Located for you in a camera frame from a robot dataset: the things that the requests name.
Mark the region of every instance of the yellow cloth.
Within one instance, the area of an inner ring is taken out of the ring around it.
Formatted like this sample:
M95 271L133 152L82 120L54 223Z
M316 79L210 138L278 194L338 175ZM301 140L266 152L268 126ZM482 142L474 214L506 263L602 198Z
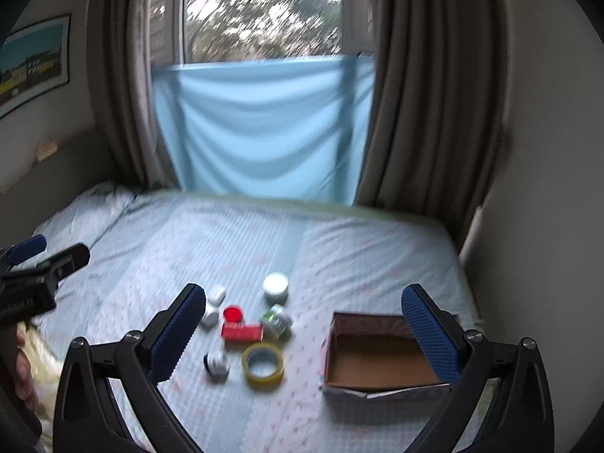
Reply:
M31 376L39 400L35 414L42 424L44 447L50 453L52 452L54 404L57 400L63 363L52 354L34 327L26 327L25 323L21 322L19 328L25 333L25 345L21 350L31 365Z

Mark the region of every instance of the mattress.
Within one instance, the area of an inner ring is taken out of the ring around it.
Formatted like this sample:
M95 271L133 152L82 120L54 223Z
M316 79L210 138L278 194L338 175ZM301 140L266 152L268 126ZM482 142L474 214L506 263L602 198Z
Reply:
M286 308L295 322L282 345L285 378L276 390L247 386L240 351L227 352L231 373L224 384L208 379L202 357L222 347L218 326L198 328L170 381L159 384L206 453L403 451L438 399L327 400L319 385L331 314L399 313L402 289L421 283L464 328L478 322L451 240L439 222L423 217L173 191L137 194L104 184L37 233L48 239L39 258L76 242L91 249L90 264L62 281L56 310L36 321L61 359L75 336L97 344L144 328L187 283L224 285L225 304L239 305L253 322L267 308L266 275L289 276ZM153 451L120 383L112 385L132 436ZM458 448L469 445L483 414L479 406Z

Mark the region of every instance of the white jar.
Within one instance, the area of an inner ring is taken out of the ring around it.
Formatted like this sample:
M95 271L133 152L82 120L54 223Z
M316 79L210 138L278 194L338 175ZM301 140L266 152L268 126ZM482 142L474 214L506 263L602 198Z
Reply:
M288 299L288 277L282 272L269 274L262 283L265 298L269 303L283 303Z

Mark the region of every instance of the small container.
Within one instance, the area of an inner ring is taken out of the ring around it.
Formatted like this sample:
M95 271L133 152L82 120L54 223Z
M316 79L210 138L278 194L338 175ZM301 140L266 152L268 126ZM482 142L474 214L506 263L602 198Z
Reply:
M283 303L288 299L288 277L281 272L269 274L262 283L265 298L269 303Z
M227 289L220 284L216 284L210 290L210 294L207 297L207 300L215 307L219 307L222 303L222 300L225 299L225 295L227 294Z
M220 337L225 341L260 342L264 335L264 328L260 324L245 325L237 322L224 322Z
M207 353L203 357L203 365L208 374L215 379L226 378L230 369L227 357L221 351Z
M243 320L243 311L236 305L231 305L222 310L225 322L239 323Z
M218 313L218 309L214 308L209 303L206 303L205 313L203 314L203 317L201 317L201 325L206 328L213 327L218 323L219 318L220 314Z
M292 328L294 320L281 305L273 305L262 315L260 323L271 336L278 339Z

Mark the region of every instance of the metal screw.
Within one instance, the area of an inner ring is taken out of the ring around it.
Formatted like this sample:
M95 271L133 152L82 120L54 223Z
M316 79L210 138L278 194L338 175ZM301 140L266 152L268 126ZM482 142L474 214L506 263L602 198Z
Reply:
M136 342L139 340L143 334L139 330L131 330L126 334L126 341L128 342Z
M530 349L531 351L537 347L537 343L530 337L524 339L522 341L522 345L526 347L526 349Z
M472 342L482 341L482 334L478 330L468 330L466 337Z
M71 341L71 347L73 349L79 349L84 345L84 337L76 337L73 341Z

